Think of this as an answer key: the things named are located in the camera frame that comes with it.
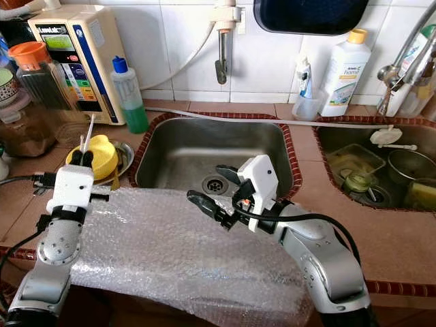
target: brown tiled countertop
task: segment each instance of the brown tiled countertop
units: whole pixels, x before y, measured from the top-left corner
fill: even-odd
[[[292,119],[290,104],[146,100],[146,105],[194,112],[262,113]],[[369,116],[372,108],[353,106],[348,114]],[[150,121],[158,115],[149,113]],[[430,307],[435,308],[436,216],[432,213],[373,209],[350,200],[330,182],[312,128],[290,125],[290,131],[302,174],[302,186],[292,200],[307,210],[335,218],[351,232],[359,248],[364,274],[372,293],[428,296],[433,298]],[[95,133],[128,142],[135,149],[143,138],[143,135],[129,134],[125,126],[98,126]],[[11,176],[55,171],[63,165],[68,151],[57,146],[37,159],[10,159]],[[127,175],[122,176],[121,185],[129,186]],[[0,251],[32,234],[40,214],[45,212],[51,192],[42,197],[32,197],[31,192],[31,186],[25,182],[0,188]],[[34,249],[36,242],[29,243],[26,248]],[[398,305],[414,306],[411,299],[407,297],[407,301]]]

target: sink basin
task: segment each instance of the sink basin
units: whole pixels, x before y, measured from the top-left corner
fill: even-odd
[[[286,130],[289,133],[287,126],[272,123],[167,119],[157,124],[149,132],[149,142],[143,143],[145,152],[138,160],[135,184],[139,187],[194,189],[231,196],[236,185],[218,175],[215,166],[225,164],[239,168],[248,158],[267,154],[279,179],[277,195],[287,196],[297,185],[294,185],[290,167],[296,162],[290,161],[287,150],[292,149],[292,144],[287,146],[291,142],[290,134],[287,140],[283,136]]]
[[[377,118],[365,117],[365,119],[367,122],[373,123]],[[418,146],[418,152],[436,159],[436,146],[434,145],[434,141],[436,140],[436,124],[433,126],[433,123],[425,121],[424,119],[419,122],[415,119],[392,119],[389,123],[395,124],[396,127],[403,131],[401,139],[396,142],[396,144],[416,144]],[[369,138],[374,131],[373,129],[319,127],[315,130],[315,135],[325,155],[329,155],[349,144],[356,143],[378,155],[387,163],[389,153],[395,149],[380,149],[378,146],[372,144]],[[328,164],[326,164],[326,167],[328,167],[328,173],[332,183],[340,187],[340,185],[337,184],[337,178],[335,180]],[[376,184],[372,189],[376,195],[377,201],[373,201],[368,193],[351,193],[351,198],[362,204],[373,207],[407,208],[403,205],[403,200],[407,193],[407,186],[394,183],[389,177],[388,169],[388,164],[386,164],[386,166],[379,169],[374,174]]]

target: white tiled wall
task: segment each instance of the white tiled wall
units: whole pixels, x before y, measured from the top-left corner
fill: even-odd
[[[409,32],[433,0],[369,0],[358,27],[368,30],[373,54],[353,98],[376,104],[383,92],[377,71],[394,61]],[[142,86],[156,84],[178,69],[198,46],[215,0],[61,0],[62,3],[110,5],[129,64]],[[295,58],[308,54],[318,86],[332,47],[347,35],[314,36],[268,33],[253,16],[253,0],[237,0],[246,10],[245,34],[234,33],[228,46],[230,75],[217,82],[214,31],[202,52],[171,80],[143,91],[145,98],[211,102],[294,102],[298,90]]]

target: drain strainer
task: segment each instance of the drain strainer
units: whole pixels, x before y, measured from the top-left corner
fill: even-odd
[[[223,194],[229,187],[228,182],[221,176],[209,176],[203,180],[202,188],[207,194]]]

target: yellow lid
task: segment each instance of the yellow lid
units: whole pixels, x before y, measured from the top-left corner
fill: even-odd
[[[348,42],[354,43],[354,44],[362,44],[365,42],[365,39],[367,38],[367,31],[364,29],[353,29],[349,33]]]

